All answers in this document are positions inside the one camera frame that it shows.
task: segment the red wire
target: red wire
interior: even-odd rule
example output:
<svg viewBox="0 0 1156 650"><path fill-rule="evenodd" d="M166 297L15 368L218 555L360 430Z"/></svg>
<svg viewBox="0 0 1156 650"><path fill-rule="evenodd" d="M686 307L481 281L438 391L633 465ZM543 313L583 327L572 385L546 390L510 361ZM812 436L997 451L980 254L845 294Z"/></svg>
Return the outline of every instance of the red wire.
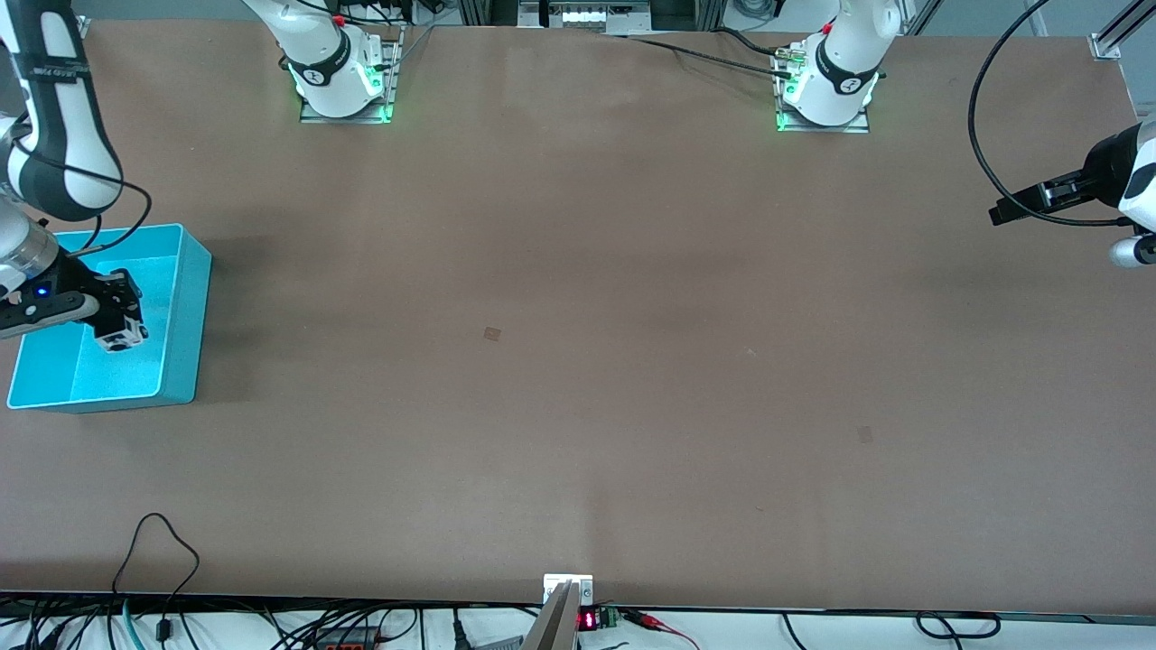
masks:
<svg viewBox="0 0 1156 650"><path fill-rule="evenodd" d="M642 615L642 625L646 629L652 629L654 631L665 631L666 634L673 634L675 636L682 637L684 641L694 645L695 650L703 650L702 648L698 647L698 643L696 643L694 638L690 638L686 634L682 634L681 631L674 629L673 627L664 623L662 621L658 620L657 618L650 614Z"/></svg>
<svg viewBox="0 0 1156 650"><path fill-rule="evenodd" d="M670 627L670 626L668 626L668 625L666 625L666 623L662 623L662 627L664 627L665 629L661 629L661 630L659 630L659 631L665 631L665 633L667 633L667 634L673 634L673 635L675 635L675 636L680 636L680 637L684 638L684 640L686 640L686 641L687 641L688 643L690 643L691 645L694 645L694 647L695 647L695 650L703 650L702 648L699 648L699 647L698 647L698 644L697 644L697 643L695 643L695 640L694 640L694 638L690 638L690 637L689 637L689 636L687 636L686 634L682 634L681 631L679 631L679 630L674 629L673 627Z"/></svg>

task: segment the metal bracket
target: metal bracket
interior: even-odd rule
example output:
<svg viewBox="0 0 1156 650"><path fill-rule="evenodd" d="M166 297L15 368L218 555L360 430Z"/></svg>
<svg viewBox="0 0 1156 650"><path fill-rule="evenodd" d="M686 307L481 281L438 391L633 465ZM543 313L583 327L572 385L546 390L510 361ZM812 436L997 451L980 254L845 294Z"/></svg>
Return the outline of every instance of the metal bracket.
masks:
<svg viewBox="0 0 1156 650"><path fill-rule="evenodd" d="M927 0L922 9L919 9L918 13L903 22L903 35L919 36L922 34L927 29L927 23L935 17L935 13L939 12L941 6L943 6L943 0Z"/></svg>
<svg viewBox="0 0 1156 650"><path fill-rule="evenodd" d="M1156 0L1133 0L1104 29L1088 37L1091 56L1097 61L1120 58L1120 44L1127 40L1148 19L1156 15Z"/></svg>
<svg viewBox="0 0 1156 650"><path fill-rule="evenodd" d="M521 650L575 650L578 647L578 612L580 600L594 596L590 576L571 574L547 574L542 584L554 586L534 619L534 626L526 633Z"/></svg>
<svg viewBox="0 0 1156 650"><path fill-rule="evenodd" d="M393 104L398 98L398 75L401 73L401 47L406 30L397 40L381 40L369 35L369 59L365 61L365 82L381 88L381 95L365 104L365 108L347 117L326 117L313 110L304 99L301 102L302 124L390 124L393 121Z"/></svg>
<svg viewBox="0 0 1156 650"><path fill-rule="evenodd" d="M1119 47L1107 47L1104 49L1104 43L1099 39L1098 34L1088 35L1088 47L1091 50L1091 58L1097 61L1118 61L1120 60L1120 49Z"/></svg>
<svg viewBox="0 0 1156 650"><path fill-rule="evenodd" d="M560 584L578 583L578 594L581 605L594 604L594 576L585 574L546 574L542 576L542 603L550 599L550 594Z"/></svg>

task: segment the cable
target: cable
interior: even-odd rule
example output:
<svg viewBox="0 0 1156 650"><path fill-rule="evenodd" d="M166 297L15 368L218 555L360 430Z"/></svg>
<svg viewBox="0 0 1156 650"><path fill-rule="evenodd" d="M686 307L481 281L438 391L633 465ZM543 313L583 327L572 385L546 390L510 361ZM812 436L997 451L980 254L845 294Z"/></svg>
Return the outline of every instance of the cable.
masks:
<svg viewBox="0 0 1156 650"><path fill-rule="evenodd" d="M136 634L136 628L133 627L133 618L128 614L128 599L125 598L124 603L120 604L120 618L125 621L125 629L128 630L128 640L133 642L133 647L136 650L144 650L144 644L141 643L141 637Z"/></svg>
<svg viewBox="0 0 1156 650"><path fill-rule="evenodd" d="M409 621L409 627L407 627L405 630L402 630L401 634L397 634L397 635L393 635L393 636L388 636L388 635L384 635L383 636L381 635L381 626L385 625L385 618L390 615L390 612L393 612L393 610L386 610L385 613L381 614L381 620L377 622L377 637L373 640L377 643L388 643L391 641L397 641L397 640L401 638L402 636L406 636L407 634L409 634L410 631L413 631L414 627L417 626L417 608L415 607L414 608L414 620Z"/></svg>
<svg viewBox="0 0 1156 650"><path fill-rule="evenodd" d="M799 650L807 650L807 647L802 644L802 641L799 641L799 635L794 633L794 626L791 625L791 616L788 616L786 612L783 612L783 622L787 625L787 634L791 635L791 641L794 642L795 648Z"/></svg>
<svg viewBox="0 0 1156 650"><path fill-rule="evenodd" d="M1036 212L1029 208L1028 206L1020 202L1020 200L1016 199L1010 191L1008 191L1008 189L1003 185L1003 183L999 179L999 177L995 176L995 172L992 170L991 165L987 164L987 158L984 156L984 152L979 147L979 138L976 135L976 103L977 99L979 98L979 88L984 83L984 77L987 76L987 68L991 67L992 61L995 59L995 54L999 54L1000 50L1003 47L1003 44L1007 43L1008 38L1011 38L1013 34L1015 34L1015 30L1020 29L1020 25L1027 22L1028 19L1030 19L1031 15L1035 14L1037 9L1039 9L1040 7L1051 1L1052 0L1037 0L1035 3L1028 7L1024 10L1024 13L1020 14L1020 17L1016 19L1015 22L1011 23L1011 27L1009 27L1007 31L1005 31L1003 35L1000 36L1000 38L995 42L995 45L992 46L992 51L988 52L987 58L984 59L984 65L979 67L979 73L976 75L976 82L971 87L971 97L968 99L968 139L971 141L971 152L976 155L976 162L978 162L979 168L984 170L984 175L986 175L987 179L992 182L992 185L994 185L995 189L999 190L1000 194L1002 194L1003 198L1011 201L1011 205L1024 210L1029 216L1033 216L1036 219L1047 221L1050 223L1058 223L1060 226L1077 226L1085 228L1098 227L1098 226L1129 226L1131 221L1128 221L1125 217L1114 220L1103 220L1103 221L1083 220L1083 219L1064 219L1060 216L1052 216L1050 214Z"/></svg>
<svg viewBox="0 0 1156 650"><path fill-rule="evenodd" d="M266 606L264 604L261 606L265 607L265 614L267 616L266 620L269 621L269 625L273 626L273 629L277 630L277 636L280 636L282 640L284 640L284 637L286 637L286 630L281 629L281 623L277 622L276 616L273 615L273 612L269 611L268 606Z"/></svg>
<svg viewBox="0 0 1156 650"><path fill-rule="evenodd" d="M377 15L381 16L381 20L385 21L386 23L394 24L393 20L391 20L390 16L385 15L385 12L383 12L381 8L378 7L377 5L370 5L369 8L373 9L373 12Z"/></svg>
<svg viewBox="0 0 1156 650"><path fill-rule="evenodd" d="M136 220L136 222L133 223L132 227L129 227L128 230L126 230L124 232L124 235L117 237L116 239L113 239L112 242L110 242L108 244L101 244L99 246L94 246L94 248L84 246L84 248L82 248L81 250L79 250L79 251L76 251L74 253L71 253L71 257L81 257L81 256L87 256L87 254L99 252L99 251L106 251L106 250L111 249L112 246L116 246L116 245L120 244L121 242L124 242L125 239L127 239L128 237L131 237L133 235L133 232L135 232L141 227L141 224L144 223L144 220L148 219L148 213L153 210L153 194L149 194L147 190L144 190L140 185L136 185L135 183L129 183L128 180L124 180L124 179L120 179L120 178L113 178L111 176L105 176L103 173L97 173L95 171L89 171L87 169L81 169L79 167L73 167L73 165L67 164L67 163L61 163L61 162L57 162L57 161L50 160L50 158L47 158L47 157L45 157L45 156L36 153L36 152L29 150L27 147L24 147L24 143L21 142L18 138L14 138L13 141L12 141L12 143L15 145L17 149L20 149L21 152L23 152L24 155L27 155L29 157L32 157L32 158L36 158L36 160L43 162L44 164L51 165L51 167L53 167L55 169L59 169L59 170L62 170L62 171L73 171L73 172L76 172L76 173L82 173L82 175L88 176L90 178L96 178L96 179L99 179L99 180L105 180L108 183L116 183L116 184L120 185L121 187L128 187L129 190L135 191L136 193L139 193L141 197L144 198L144 210L141 213L141 215Z"/></svg>
<svg viewBox="0 0 1156 650"><path fill-rule="evenodd" d="M101 215L96 215L95 219L96 219L96 226L92 227L92 234L88 236L88 239L84 241L84 245L82 245L80 250L84 250L91 246L92 242L95 242L96 238L101 235L101 223L102 223Z"/></svg>
<svg viewBox="0 0 1156 650"><path fill-rule="evenodd" d="M180 581L180 584L177 585L177 589L173 589L172 592L169 593L169 597L165 598L164 601L165 605L168 605L173 599L173 597L177 596L177 592L184 589L185 585L188 584L188 581L193 579L193 576L197 575L197 569L201 568L201 555L197 553L197 549L190 546L188 542L184 540L184 538L177 534L177 530L172 527L172 523L169 520L169 518L160 512L149 512L148 515L141 517L139 522L136 522L136 530L133 531L133 539L132 541L128 542L128 553L125 554L125 559L120 562L120 567L117 569L117 575L112 577L111 591L113 596L119 593L117 588L120 584L120 578L125 574L125 568L128 567L128 560L132 559L133 556L133 551L136 549L136 538L139 538L141 534L141 526L143 526L144 522L147 522L151 517L161 519L164 526L169 529L169 534L172 535L172 539L176 540L176 542L179 544L180 546L184 546L185 551L187 551L188 554L193 556L192 570L188 571L188 575L185 576L185 579Z"/></svg>
<svg viewBox="0 0 1156 650"><path fill-rule="evenodd" d="M670 634L670 635L677 636L677 637L684 640L687 643L690 643L691 645L694 645L695 650L702 650L702 648L698 647L698 643L694 638L690 638L686 634L683 634L683 633L674 629L673 627L664 623L662 621L658 620L657 616L652 616L650 614L644 614L644 613L639 612L638 610L628 610L628 608L618 608L618 613L622 614L622 618L624 620L627 620L627 621L629 621L631 623L635 623L638 627L642 627L644 629L649 629L651 631L661 631L664 634Z"/></svg>
<svg viewBox="0 0 1156 650"><path fill-rule="evenodd" d="M991 637L993 637L993 636L995 636L996 634L1000 633L1000 629L1003 628L1003 622L1000 620L999 615L996 615L996 614L988 614L988 616L990 616L988 620L993 621L995 623L995 626L992 627L992 629L990 629L987 631L979 631L979 633L971 633L971 634L963 634L963 633L955 631L955 628L951 627L951 623L949 623L947 621L947 619L944 619L943 615L940 614L940 613L938 613L938 612L917 612L916 613L916 627L919 628L919 631L924 633L925 635L927 635L927 636L929 636L932 638L938 638L939 641L953 641L953 642L955 642L955 649L956 650L963 650L963 640L979 641L979 640L983 640L983 638L991 638ZM924 619L925 618L935 619L936 621L939 621L939 623L941 626L943 626L943 629L946 631L943 631L943 633L935 633L935 631L932 631L932 630L927 629L927 627L924 626Z"/></svg>
<svg viewBox="0 0 1156 650"><path fill-rule="evenodd" d="M326 14L329 14L331 16L344 19L346 21L349 22L349 24L355 24L355 25L362 25L362 24L397 24L393 21L391 21L390 19L385 19L385 20L381 20L381 21L376 20L376 19L358 19L358 17L354 17L354 16L350 16L350 15L347 15L347 14L340 14L340 13L336 13L336 12L331 12L329 9L327 9L325 7L321 7L321 6L318 6L318 5L313 5L311 2L306 2L305 0L297 0L297 2L301 3L301 5L304 5L306 7L309 7L310 9L317 9L318 12L325 12Z"/></svg>
<svg viewBox="0 0 1156 650"><path fill-rule="evenodd" d="M126 235L131 235L131 234L132 234L132 230L129 230L128 232L126 232ZM116 245L117 243L119 243L119 241L120 239L118 239L117 242L113 242L112 245ZM172 626L168 623L168 620L169 620L168 619L169 604L172 603L173 598L176 598L177 592L179 592L181 589L184 589L185 585L188 584L188 581L193 579L193 576L197 575L197 570L201 568L201 555L199 553L197 553L197 549L193 548L192 546L190 546L190 544L187 541L185 541L184 538L181 538L179 534L177 534L177 530L172 527L172 522L170 522L168 517L165 517L164 515L162 515L160 512L149 512L148 515L144 515L143 517L141 517L139 522L136 522L136 530L133 531L133 539L132 539L132 541L128 542L128 553L125 554L125 559L120 562L120 567L117 569L117 574L112 577L112 590L111 591L112 591L113 596L116 596L116 593L117 593L117 586L120 583L120 578L125 574L125 568L128 566L128 560L132 559L133 551L135 551L135 548L136 548L136 539L141 534L141 527L144 525L144 522L147 522L151 517L156 517L156 518L161 519L161 522L164 523L164 526L166 529L169 529L169 534L172 535L172 539L176 540L177 544L179 544L180 546L184 546L185 551L187 551L190 553L190 555L193 556L193 568L188 571L188 575L185 576L185 579L180 581L180 584L178 584L176 586L176 589L173 589L169 593L169 597L164 599L164 604L161 606L161 622L157 623L157 641L161 642L161 650L164 650L165 641L168 641L169 636L172 634ZM136 650L144 650L140 645L140 638L135 637L136 630L133 629L133 627L132 627L132 620L129 620L127 618L127 612L128 612L128 600L127 599L123 604L123 611L125 612L125 616L126 616L125 618L125 626L128 628L129 637L132 638L133 644L138 647ZM109 638L110 638L110 641L112 638L111 626L112 626L112 623L111 623L111 615L110 615L110 623L109 623Z"/></svg>
<svg viewBox="0 0 1156 650"><path fill-rule="evenodd" d="M193 630L188 628L188 621L185 620L185 611L177 607L177 614L180 615L180 627L185 628L185 636L188 637L190 645L193 650L201 650L201 647L197 644L197 638L193 637Z"/></svg>
<svg viewBox="0 0 1156 650"><path fill-rule="evenodd" d="M109 608L105 611L104 616L105 631L109 633L109 650L117 650L117 642L112 638L112 605L117 601L117 596L113 593L109 597Z"/></svg>
<svg viewBox="0 0 1156 650"><path fill-rule="evenodd" d="M741 31L731 29L728 27L717 27L717 28L712 29L711 31L716 32L716 34L726 34L727 36L733 36L739 43L742 43L743 47L746 47L748 50L753 50L755 52L758 52L759 54L765 54L768 57L773 57L776 50L783 50L784 49L783 46L779 46L779 47L761 47L758 45L755 45Z"/></svg>
<svg viewBox="0 0 1156 650"><path fill-rule="evenodd" d="M758 66L753 66L749 64L742 64L739 61L732 61L731 59L724 59L721 57L716 57L713 54L705 54L703 52L696 52L694 50L687 50L686 47L680 47L677 45L670 45L669 43L660 43L658 40L649 40L646 38L628 38L631 43L645 43L647 45L654 45L655 47L664 47L670 50L672 52L679 52L682 54L688 54L690 57L697 57L699 59L705 59L707 61L713 61L716 64L721 64L724 66L731 66L734 68L746 69L750 72L757 72L759 74L769 74L771 76L778 76L780 79L790 79L791 73L786 71L776 71L771 68L761 68Z"/></svg>
<svg viewBox="0 0 1156 650"><path fill-rule="evenodd" d="M422 40L425 40L427 38L429 38L430 34L433 34L433 28L437 27L437 23L444 21L447 17L449 17L449 14L446 14L445 16L442 16L440 19L431 22L430 25L425 29L425 31L423 31L422 35L417 37L417 40L414 40L414 44L409 46L409 50L406 50L405 52L401 53L401 58L398 59L398 64L397 65L400 67L401 66L401 61L405 61L406 59L408 59L409 54L413 54L414 50L416 50L417 46L422 44Z"/></svg>

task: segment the white floor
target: white floor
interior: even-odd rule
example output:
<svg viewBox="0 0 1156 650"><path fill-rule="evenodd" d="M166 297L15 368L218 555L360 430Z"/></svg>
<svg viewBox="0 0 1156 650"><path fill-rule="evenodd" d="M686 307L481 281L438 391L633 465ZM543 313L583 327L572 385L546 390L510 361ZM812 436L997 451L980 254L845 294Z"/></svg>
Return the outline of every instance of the white floor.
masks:
<svg viewBox="0 0 1156 650"><path fill-rule="evenodd" d="M694 638L701 650L793 650L790 636L778 614L751 613L655 613L670 627ZM399 610L390 613L383 634L398 635L409 626L414 614ZM460 613L462 626L474 647L525 635L534 619L517 610L470 608ZM146 615L134 625L146 650L158 650L153 641L158 616ZM277 643L276 631L254 614L188 614L190 628L200 650L264 650ZM170 614L173 637L168 650L193 650L180 621ZM311 620L305 613L277 614L282 627L294 628ZM808 650L953 650L950 641L935 641L922 636L911 618L846 616L799 613L791 616L800 641ZM377 625L378 618L370 619ZM427 610L423 625L397 641L379 645L378 650L452 650L453 629L450 610ZM65 631L60 648L64 650L80 622ZM957 622L961 633L975 631L988 623ZM119 616L113 619L118 650L132 650ZM0 628L0 649L22 647L28 633L27 623ZM628 642L627 650L694 650L686 641L668 634L647 631L630 623L613 629L584 633L580 643L585 650L602 650ZM1092 625L1076 622L1005 621L1002 631L985 641L964 641L964 650L1151 650L1156 649L1156 627L1131 625ZM109 650L104 620L95 621L84 635L79 650Z"/></svg>

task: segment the connector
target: connector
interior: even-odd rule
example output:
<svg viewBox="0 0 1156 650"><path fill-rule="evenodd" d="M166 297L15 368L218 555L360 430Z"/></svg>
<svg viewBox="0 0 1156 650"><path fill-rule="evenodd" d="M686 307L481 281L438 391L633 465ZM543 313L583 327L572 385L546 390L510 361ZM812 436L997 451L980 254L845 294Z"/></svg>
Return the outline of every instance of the connector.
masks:
<svg viewBox="0 0 1156 650"><path fill-rule="evenodd" d="M156 640L169 641L170 638L172 638L172 621L161 619L156 622Z"/></svg>
<svg viewBox="0 0 1156 650"><path fill-rule="evenodd" d="M458 618L458 611L453 611L453 650L474 650L474 647L469 644L469 640L466 638L466 628L461 626L461 619Z"/></svg>
<svg viewBox="0 0 1156 650"><path fill-rule="evenodd" d="M780 61L803 64L807 62L807 52L803 50L792 50L791 47L778 47L775 50L775 58Z"/></svg>
<svg viewBox="0 0 1156 650"><path fill-rule="evenodd" d="M664 631L664 628L666 627L662 621L650 614L644 614L638 610L618 610L618 613L622 614L622 620L629 621L651 631Z"/></svg>

